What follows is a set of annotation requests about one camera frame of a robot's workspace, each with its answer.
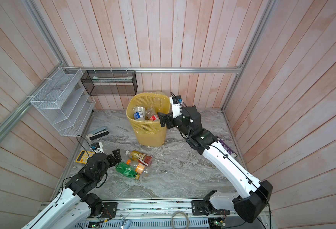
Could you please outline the red label clear bottle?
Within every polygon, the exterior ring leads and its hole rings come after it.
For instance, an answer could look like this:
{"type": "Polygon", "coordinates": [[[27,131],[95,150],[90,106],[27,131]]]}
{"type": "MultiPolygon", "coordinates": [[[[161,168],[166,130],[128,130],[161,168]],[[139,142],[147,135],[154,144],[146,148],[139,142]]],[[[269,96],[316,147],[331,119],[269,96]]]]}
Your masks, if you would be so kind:
{"type": "Polygon", "coordinates": [[[154,108],[148,108],[146,110],[146,116],[148,120],[151,120],[153,122],[159,122],[159,117],[157,115],[157,113],[155,112],[154,108]]]}

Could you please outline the blue label small bottle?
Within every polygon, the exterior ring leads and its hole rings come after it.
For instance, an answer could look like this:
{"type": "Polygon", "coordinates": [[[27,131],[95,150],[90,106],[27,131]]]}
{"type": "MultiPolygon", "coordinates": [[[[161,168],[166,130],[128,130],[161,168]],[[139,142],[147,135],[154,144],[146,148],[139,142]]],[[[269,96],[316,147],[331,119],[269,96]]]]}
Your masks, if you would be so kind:
{"type": "Polygon", "coordinates": [[[146,119],[146,109],[143,106],[136,106],[133,108],[133,117],[135,120],[146,119]]]}

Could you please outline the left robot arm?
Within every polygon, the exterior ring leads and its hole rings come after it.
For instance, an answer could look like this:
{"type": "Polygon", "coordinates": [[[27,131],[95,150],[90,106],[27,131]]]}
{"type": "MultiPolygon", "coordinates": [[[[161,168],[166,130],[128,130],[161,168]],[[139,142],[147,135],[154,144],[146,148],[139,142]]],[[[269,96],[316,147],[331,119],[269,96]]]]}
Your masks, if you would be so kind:
{"type": "Polygon", "coordinates": [[[112,154],[95,153],[87,163],[70,178],[57,197],[46,206],[25,229],[70,229],[88,217],[99,219],[104,214],[109,219],[103,201],[92,190],[107,176],[107,170],[121,162],[120,149],[112,154]]]}

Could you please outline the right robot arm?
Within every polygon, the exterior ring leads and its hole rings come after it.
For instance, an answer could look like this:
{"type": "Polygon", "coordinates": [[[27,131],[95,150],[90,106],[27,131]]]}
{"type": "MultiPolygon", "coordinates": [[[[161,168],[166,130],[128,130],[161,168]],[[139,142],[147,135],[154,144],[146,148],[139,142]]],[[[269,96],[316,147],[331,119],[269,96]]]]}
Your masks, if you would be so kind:
{"type": "Polygon", "coordinates": [[[232,210],[245,222],[253,223],[265,207],[270,205],[272,184],[267,180],[260,181],[250,174],[214,134],[202,127],[201,114],[195,106],[181,107],[173,104],[171,113],[159,112],[157,115],[161,127],[177,128],[190,147],[212,162],[238,193],[238,197],[234,197],[213,190],[196,210],[205,215],[216,210],[232,210]]]}

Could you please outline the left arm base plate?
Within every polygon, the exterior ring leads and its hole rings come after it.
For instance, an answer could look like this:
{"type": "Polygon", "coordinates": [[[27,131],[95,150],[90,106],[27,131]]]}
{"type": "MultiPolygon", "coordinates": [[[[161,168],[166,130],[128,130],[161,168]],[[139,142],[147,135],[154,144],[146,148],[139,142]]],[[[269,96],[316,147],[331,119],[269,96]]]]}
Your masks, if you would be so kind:
{"type": "Polygon", "coordinates": [[[91,208],[92,218],[114,218],[117,211],[117,202],[101,202],[91,208]]]}

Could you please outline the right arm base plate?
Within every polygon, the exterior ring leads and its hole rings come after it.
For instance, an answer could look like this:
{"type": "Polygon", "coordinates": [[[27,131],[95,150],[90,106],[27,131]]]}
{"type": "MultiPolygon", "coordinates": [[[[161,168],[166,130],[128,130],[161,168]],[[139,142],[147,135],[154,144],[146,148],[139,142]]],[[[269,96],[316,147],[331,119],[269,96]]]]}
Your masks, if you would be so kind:
{"type": "Polygon", "coordinates": [[[206,215],[213,213],[211,203],[207,200],[193,200],[191,201],[192,214],[194,216],[206,215]]]}

